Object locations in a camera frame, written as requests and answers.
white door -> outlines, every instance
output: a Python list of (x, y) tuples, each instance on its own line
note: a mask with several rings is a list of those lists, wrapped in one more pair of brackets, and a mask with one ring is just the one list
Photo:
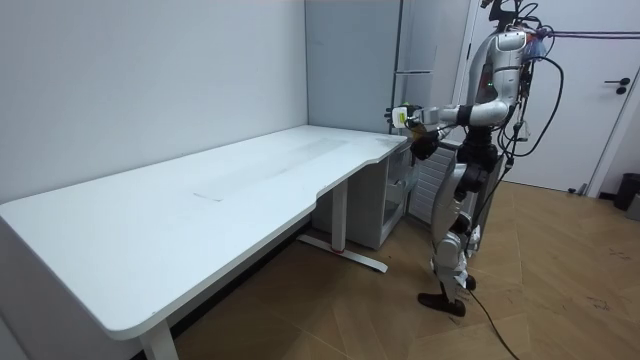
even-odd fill
[[(512, 10), (512, 6), (513, 2), (508, 1), (503, 8)], [(540, 1), (534, 15), (557, 31), (639, 31), (635, 16), (639, 13), (638, 0), (563, 0)], [(489, 23), (488, 17), (489, 9), (478, 10), (471, 58), (494, 30), (495, 23)], [(537, 150), (526, 158), (516, 158), (505, 180), (561, 191), (579, 189), (591, 182), (635, 82), (640, 67), (640, 41), (557, 38), (549, 58), (565, 72), (560, 109)], [(632, 84), (622, 95), (616, 93), (619, 84), (605, 83), (623, 78), (630, 78)], [(558, 84), (558, 72), (553, 66), (545, 62), (536, 65), (525, 117), (531, 136), (529, 142), (519, 143), (517, 153), (533, 147), (552, 112)], [(463, 102), (466, 89), (465, 84), (461, 92)]]

power cord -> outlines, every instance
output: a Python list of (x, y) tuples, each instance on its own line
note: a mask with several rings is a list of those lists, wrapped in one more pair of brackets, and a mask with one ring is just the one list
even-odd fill
[(487, 198), (485, 199), (485, 201), (482, 203), (482, 207), (480, 207), (480, 210), (478, 210), (478, 214), (476, 214), (476, 216), (474, 216), (474, 220), (473, 220), (473, 226), (472, 229), (475, 229), (475, 227), (478, 225), (478, 220), (480, 220), (480, 216), (482, 215), (482, 212), (484, 211), (484, 208), (487, 206), (487, 204), (489, 203), (489, 199), (491, 199), (491, 197), (493, 196), (493, 194), (496, 192), (496, 190), (498, 190), (498, 185), (500, 185), (500, 183), (502, 182), (502, 180), (504, 180), (504, 177), (507, 175), (507, 173), (509, 172), (509, 170), (511, 169), (506, 169), (504, 170), (504, 173), (502, 173), (502, 176), (500, 176), (500, 179), (498, 179), (498, 182), (496, 183), (496, 185), (493, 187), (493, 190), (491, 190), (491, 192), (489, 193), (489, 196), (487, 196)]
[(524, 12), (524, 9), (526, 9), (526, 8), (528, 8), (528, 7), (530, 7), (530, 6), (532, 6), (532, 7), (533, 7), (533, 9), (529, 10), (529, 12), (527, 13), (527, 15), (525, 15), (525, 16), (523, 16), (523, 17), (528, 17), (528, 16), (530, 16), (531, 14), (533, 14), (533, 12), (534, 12), (534, 11), (536, 11), (536, 9), (538, 8), (538, 6), (540, 6), (540, 4), (538, 4), (538, 3), (529, 3), (529, 4), (527, 4), (527, 5), (523, 6), (523, 7), (521, 7), (521, 8), (519, 9), (519, 11), (518, 11), (518, 17), (520, 17), (520, 13)]
[(509, 345), (507, 345), (506, 341), (504, 341), (504, 339), (502, 338), (502, 335), (500, 335), (500, 332), (498, 331), (498, 328), (496, 328), (496, 325), (493, 323), (493, 319), (491, 318), (491, 315), (489, 315), (489, 312), (487, 311), (487, 309), (484, 308), (484, 305), (482, 305), (480, 300), (478, 300), (478, 298), (473, 293), (473, 291), (469, 291), (469, 294), (471, 294), (471, 296), (473, 296), (473, 299), (478, 303), (478, 305), (480, 305), (480, 307), (482, 308), (482, 311), (484, 311), (485, 315), (487, 315), (487, 319), (489, 319), (489, 322), (491, 323), (491, 327), (493, 327), (493, 331), (496, 333), (496, 336), (498, 337), (498, 340), (500, 340), (500, 343), (502, 344), (502, 346), (504, 346), (504, 348), (509, 352), (509, 354), (511, 354), (511, 356), (514, 359), (520, 360), (520, 358), (517, 357), (516, 354), (513, 353), (511, 348), (509, 348)]
[(529, 156), (538, 148), (538, 145), (540, 145), (540, 141), (542, 140), (542, 138), (546, 134), (547, 130), (549, 129), (549, 126), (553, 122), (553, 119), (555, 118), (556, 113), (558, 112), (558, 108), (560, 106), (560, 102), (562, 101), (562, 92), (564, 90), (564, 70), (562, 69), (562, 66), (560, 66), (557, 62), (547, 58), (546, 56), (533, 56), (533, 57), (529, 58), (529, 60), (536, 60), (536, 59), (547, 61), (547, 62), (549, 62), (550, 64), (552, 64), (553, 66), (555, 66), (558, 69), (558, 72), (560, 74), (560, 86), (558, 88), (558, 96), (557, 96), (557, 99), (556, 99), (556, 104), (553, 107), (553, 111), (551, 112), (551, 116), (549, 117), (549, 120), (547, 121), (546, 125), (542, 129), (542, 132), (540, 133), (540, 136), (538, 137), (538, 140), (536, 140), (535, 144), (533, 145), (533, 148), (531, 150), (529, 150), (528, 152), (526, 152), (524, 154), (516, 154), (515, 152), (509, 151), (508, 145), (506, 145), (506, 146), (504, 145), (504, 139), (503, 138), (506, 138), (509, 141), (516, 141), (517, 140), (517, 135), (515, 135), (516, 139), (510, 138), (504, 132), (502, 132), (502, 136), (499, 135), (498, 145), (500, 146), (500, 149), (502, 149), (502, 151), (507, 151), (509, 153), (509, 155), (513, 156), (513, 157)]

door handle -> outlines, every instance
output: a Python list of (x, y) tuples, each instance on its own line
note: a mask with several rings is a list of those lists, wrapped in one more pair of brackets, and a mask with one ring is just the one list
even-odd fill
[(629, 78), (622, 78), (620, 80), (609, 80), (609, 81), (605, 81), (605, 84), (619, 84), (620, 86), (627, 86), (629, 84), (631, 84), (631, 79)]

black bin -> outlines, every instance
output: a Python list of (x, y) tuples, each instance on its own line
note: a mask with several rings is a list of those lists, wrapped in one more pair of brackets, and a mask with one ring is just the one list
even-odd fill
[(624, 174), (613, 205), (620, 210), (627, 211), (633, 202), (633, 198), (639, 192), (640, 174)]

humanoid robot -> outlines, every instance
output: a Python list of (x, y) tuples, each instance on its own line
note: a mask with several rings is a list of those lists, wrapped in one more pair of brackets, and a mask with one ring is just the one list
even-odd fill
[[(486, 8), (491, 1), (483, 1)], [(469, 193), (478, 193), (498, 163), (498, 151), (492, 144), (492, 131), (509, 122), (521, 91), (523, 51), (526, 33), (513, 27), (515, 13), (501, 9), (501, 1), (493, 5), (490, 20), (499, 20), (498, 29), (475, 54), (469, 70), (469, 92), (466, 105), (425, 110), (404, 105), (387, 109), (387, 117), (396, 128), (408, 128), (419, 136), (411, 151), (424, 160), (437, 149), (452, 128), (468, 129), (456, 161), (445, 173), (435, 198), (432, 213), (434, 255), (433, 271), (441, 294), (419, 294), (418, 301), (429, 308), (455, 316), (464, 316), (466, 308), (456, 299), (457, 287), (475, 290), (475, 279), (467, 274), (466, 253), (480, 238), (480, 227), (461, 211)]]

